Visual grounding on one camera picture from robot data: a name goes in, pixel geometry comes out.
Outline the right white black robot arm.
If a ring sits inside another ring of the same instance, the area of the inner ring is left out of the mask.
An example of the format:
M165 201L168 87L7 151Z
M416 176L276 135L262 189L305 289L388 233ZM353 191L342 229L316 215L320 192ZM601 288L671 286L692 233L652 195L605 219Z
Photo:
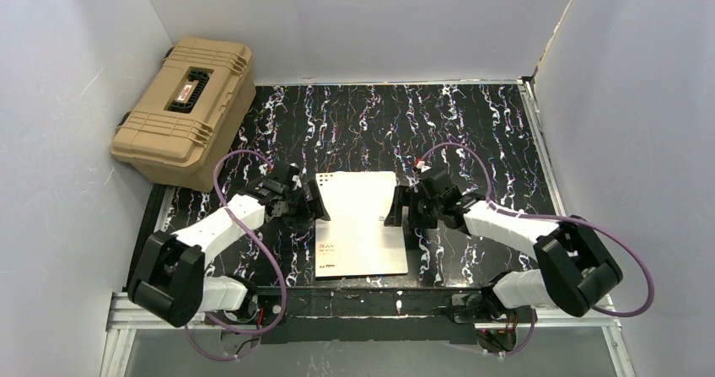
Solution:
M475 294L445 308L496 319L526 306L557 307L581 317L623 279L599 236L581 218L507 215L474 191L462 191L444 169L429 169L414 186L396 186L384 226L434 229L439 224L525 253L537 267L503 272Z

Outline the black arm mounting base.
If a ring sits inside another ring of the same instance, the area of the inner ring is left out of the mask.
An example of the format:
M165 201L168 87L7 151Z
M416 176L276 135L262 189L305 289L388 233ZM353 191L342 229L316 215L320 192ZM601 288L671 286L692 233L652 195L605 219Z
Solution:
M285 316L262 341L470 345L486 331L504 331L514 338L529 330L535 318L531 309L491 318L476 311L476 293L473 288L289 288Z

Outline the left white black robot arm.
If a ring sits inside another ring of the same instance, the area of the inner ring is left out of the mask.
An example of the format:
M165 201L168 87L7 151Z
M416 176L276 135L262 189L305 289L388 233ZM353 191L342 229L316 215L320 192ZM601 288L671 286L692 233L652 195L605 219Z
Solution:
M208 265L233 243L274 219L292 229L329 219L316 178L285 163L241 188L226 207L199 222L150 234L127 287L131 302L174 327L195 314L243 312L255 287L237 276L209 277Z

